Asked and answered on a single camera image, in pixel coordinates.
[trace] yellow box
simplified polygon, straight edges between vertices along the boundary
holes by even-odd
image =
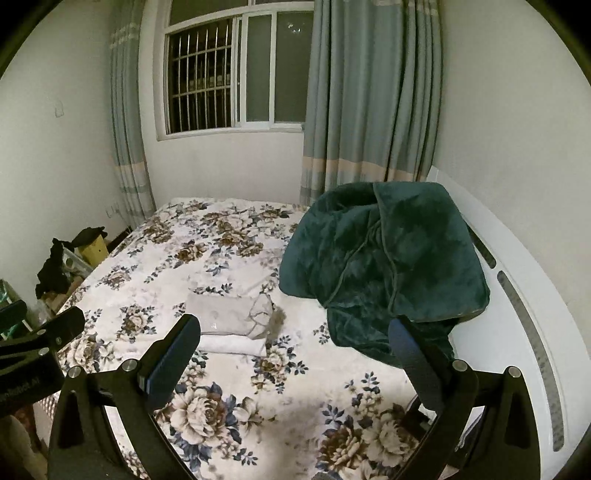
[[[97,267],[105,258],[109,256],[107,246],[103,240],[102,235],[96,237],[95,241],[90,245],[78,247],[78,251],[82,258],[90,264],[91,267]]]

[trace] floral bedsheet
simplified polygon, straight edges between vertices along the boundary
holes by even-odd
[[[196,478],[387,480],[415,441],[399,427],[414,395],[404,371],[334,346],[316,300],[279,291],[278,269],[304,207],[175,199],[134,231],[68,303],[84,332],[64,369],[115,369],[139,358],[184,313],[189,291],[267,292],[284,314],[267,357],[197,350],[155,418]],[[133,472],[148,478],[121,419],[109,418]]]

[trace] curtain fold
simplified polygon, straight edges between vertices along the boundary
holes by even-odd
[[[352,181],[424,180],[440,93],[437,0],[316,0],[300,202]]]
[[[139,119],[139,26],[144,0],[118,0],[111,30],[111,120],[115,171],[131,226],[155,212]]]

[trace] dark green plush blanket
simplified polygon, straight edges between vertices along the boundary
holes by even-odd
[[[388,325],[406,315],[453,357],[458,318],[489,289],[460,212],[438,183],[350,183],[306,212],[283,257],[281,291],[327,310],[335,345],[398,366]]]

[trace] wall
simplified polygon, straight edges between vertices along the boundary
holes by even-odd
[[[525,0],[443,0],[435,165],[533,254],[591,351],[591,86]]]
[[[154,41],[159,0],[147,0],[139,41],[139,107],[157,206],[173,197],[238,197],[297,203],[304,135],[231,132],[157,140]],[[157,98],[161,108],[161,99]]]
[[[125,228],[105,212],[123,205],[109,127],[112,1],[64,0],[0,79],[0,277],[29,304],[52,237]]]

